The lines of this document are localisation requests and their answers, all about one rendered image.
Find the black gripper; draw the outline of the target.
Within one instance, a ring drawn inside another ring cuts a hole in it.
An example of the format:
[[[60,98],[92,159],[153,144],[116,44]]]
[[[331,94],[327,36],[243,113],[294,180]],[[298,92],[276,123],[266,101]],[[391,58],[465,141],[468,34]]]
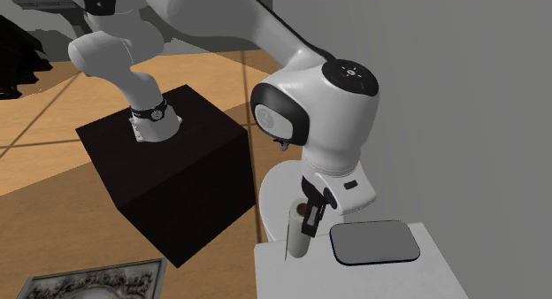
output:
[[[337,201],[328,187],[319,192],[305,177],[302,177],[302,191],[308,201],[300,203],[300,216],[303,218],[301,232],[309,237],[315,237],[324,217],[326,205],[329,204],[335,210]]]

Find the white toilet paper roll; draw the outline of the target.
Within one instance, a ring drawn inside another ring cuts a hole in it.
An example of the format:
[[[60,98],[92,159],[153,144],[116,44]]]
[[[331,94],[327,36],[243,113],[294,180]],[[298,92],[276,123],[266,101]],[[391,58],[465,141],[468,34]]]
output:
[[[296,199],[290,206],[287,225],[286,257],[304,257],[309,249],[311,237],[302,232],[307,201]]]

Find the grey flat tablet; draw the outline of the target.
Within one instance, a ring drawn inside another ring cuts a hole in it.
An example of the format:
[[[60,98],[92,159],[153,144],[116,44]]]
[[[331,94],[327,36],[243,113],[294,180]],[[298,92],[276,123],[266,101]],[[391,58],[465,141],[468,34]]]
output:
[[[410,228],[400,220],[341,223],[331,227],[329,237],[341,265],[406,263],[420,257]]]

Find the black robot stand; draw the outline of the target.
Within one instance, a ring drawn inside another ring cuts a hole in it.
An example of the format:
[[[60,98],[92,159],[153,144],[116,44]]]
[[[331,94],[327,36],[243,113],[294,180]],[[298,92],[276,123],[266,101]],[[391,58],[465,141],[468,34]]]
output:
[[[182,119],[166,141],[136,141],[128,109],[76,132],[119,212],[180,267],[256,194],[247,130],[188,85],[165,99]]]

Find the grey ornate framed picture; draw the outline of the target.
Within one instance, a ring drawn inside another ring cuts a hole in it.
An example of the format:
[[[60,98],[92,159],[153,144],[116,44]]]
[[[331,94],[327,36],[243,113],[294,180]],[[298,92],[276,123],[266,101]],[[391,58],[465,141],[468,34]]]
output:
[[[27,279],[16,299],[160,299],[166,258]]]

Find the black dark furniture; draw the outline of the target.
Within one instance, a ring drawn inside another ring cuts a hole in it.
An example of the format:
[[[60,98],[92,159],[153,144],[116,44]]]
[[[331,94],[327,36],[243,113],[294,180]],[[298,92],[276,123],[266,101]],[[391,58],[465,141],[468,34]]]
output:
[[[53,68],[38,51],[44,53],[38,39],[0,15],[0,100],[21,97],[18,85],[35,84],[35,72]]]

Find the dark grey wall shelf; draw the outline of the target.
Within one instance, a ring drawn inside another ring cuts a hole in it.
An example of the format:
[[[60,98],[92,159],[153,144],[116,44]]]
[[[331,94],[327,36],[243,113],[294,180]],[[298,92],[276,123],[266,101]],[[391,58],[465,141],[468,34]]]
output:
[[[73,0],[12,0],[22,10],[36,10],[52,14],[60,14],[66,19],[76,37],[92,33],[85,20],[85,12]]]

